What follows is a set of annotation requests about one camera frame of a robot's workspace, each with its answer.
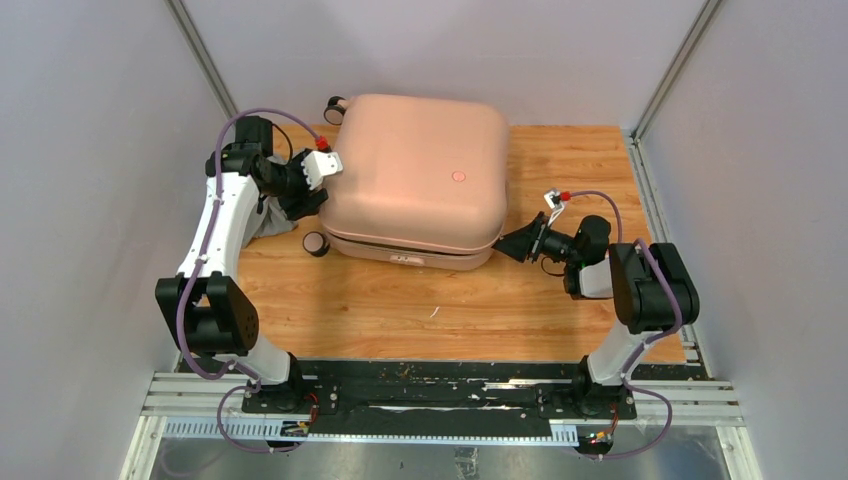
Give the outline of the pink suitcase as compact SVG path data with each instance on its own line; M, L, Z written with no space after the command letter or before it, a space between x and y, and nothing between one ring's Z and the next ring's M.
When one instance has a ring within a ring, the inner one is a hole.
M318 218L330 246L369 260L468 271L508 213L510 128L494 107L388 94L337 99L343 170Z

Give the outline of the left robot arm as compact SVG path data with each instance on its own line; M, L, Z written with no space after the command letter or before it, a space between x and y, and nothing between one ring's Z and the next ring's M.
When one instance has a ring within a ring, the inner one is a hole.
M328 140L308 131L314 145L281 162L274 153L277 125L267 110L230 118L204 164L206 193L189 251L171 277L158 279L154 296L183 360L199 377L230 372L248 378L242 390L268 391L283 413L298 411L307 392L297 358L260 332L256 307L238 284L242 248L262 229L274 205L287 222L318 213L325 180L343 164Z

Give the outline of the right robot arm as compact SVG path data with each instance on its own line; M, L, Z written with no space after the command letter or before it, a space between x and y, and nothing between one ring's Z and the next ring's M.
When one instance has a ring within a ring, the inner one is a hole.
M613 243L611 230L606 219L589 215L567 235L538 214L494 244L520 263L545 257L563 264L564 290L575 300L612 300L616 319L572 380L572 406L589 418L630 392L630 376L647 351L700 312L699 295L674 244Z

